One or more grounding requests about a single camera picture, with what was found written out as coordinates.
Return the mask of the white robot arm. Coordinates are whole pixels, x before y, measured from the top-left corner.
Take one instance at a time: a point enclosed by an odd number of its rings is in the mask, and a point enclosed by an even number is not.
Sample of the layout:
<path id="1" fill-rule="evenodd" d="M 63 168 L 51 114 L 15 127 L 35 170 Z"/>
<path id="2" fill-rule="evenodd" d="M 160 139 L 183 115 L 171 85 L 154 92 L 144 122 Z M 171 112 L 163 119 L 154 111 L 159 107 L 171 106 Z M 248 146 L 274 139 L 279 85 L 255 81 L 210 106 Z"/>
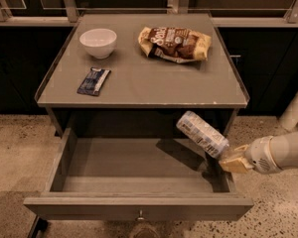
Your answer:
<path id="1" fill-rule="evenodd" d="M 288 131 L 298 124 L 298 91 L 279 118 L 279 123 Z M 227 150 L 219 164 L 224 171 L 238 174 L 255 170 L 268 175 L 298 169 L 298 131 L 262 137 L 249 145 Z"/>

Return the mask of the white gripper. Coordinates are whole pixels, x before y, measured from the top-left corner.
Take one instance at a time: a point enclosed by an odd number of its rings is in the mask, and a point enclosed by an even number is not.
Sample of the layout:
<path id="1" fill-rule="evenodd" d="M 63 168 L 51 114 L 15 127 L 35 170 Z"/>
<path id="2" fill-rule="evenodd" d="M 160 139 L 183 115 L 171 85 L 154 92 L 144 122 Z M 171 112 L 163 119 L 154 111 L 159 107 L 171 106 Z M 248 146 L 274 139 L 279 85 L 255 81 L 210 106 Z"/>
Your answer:
<path id="1" fill-rule="evenodd" d="M 281 169 L 275 163 L 271 151 L 270 142 L 272 136 L 266 136 L 234 149 L 235 152 L 245 152 L 245 157 L 224 158 L 219 161 L 225 172 L 245 174 L 250 170 L 269 175 L 278 174 Z"/>

